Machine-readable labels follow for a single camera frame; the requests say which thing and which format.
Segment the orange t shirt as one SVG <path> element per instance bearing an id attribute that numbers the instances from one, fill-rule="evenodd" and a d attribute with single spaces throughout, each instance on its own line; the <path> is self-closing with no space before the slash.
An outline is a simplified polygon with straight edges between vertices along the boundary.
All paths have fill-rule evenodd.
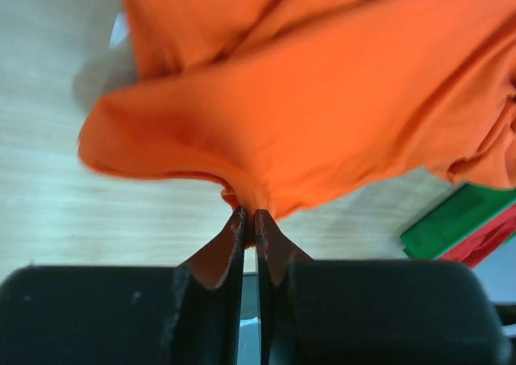
<path id="1" fill-rule="evenodd" d="M 139 80 L 97 172 L 220 183 L 281 219 L 424 167 L 515 186 L 515 0 L 123 0 Z"/>

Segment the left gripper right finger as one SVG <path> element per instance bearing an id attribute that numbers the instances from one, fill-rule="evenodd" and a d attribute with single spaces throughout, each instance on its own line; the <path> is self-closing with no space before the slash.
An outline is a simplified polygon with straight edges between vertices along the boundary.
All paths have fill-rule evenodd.
<path id="1" fill-rule="evenodd" d="M 316 260 L 253 219 L 263 364 L 509 364 L 473 272 L 433 260 Z"/>

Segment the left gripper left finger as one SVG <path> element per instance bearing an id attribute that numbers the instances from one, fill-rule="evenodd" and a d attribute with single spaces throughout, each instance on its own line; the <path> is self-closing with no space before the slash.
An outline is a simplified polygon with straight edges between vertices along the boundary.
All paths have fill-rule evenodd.
<path id="1" fill-rule="evenodd" d="M 237 209 L 198 257 L 221 251 L 204 284 L 178 267 L 36 266 L 1 285 L 4 364 L 234 364 L 246 214 Z"/>

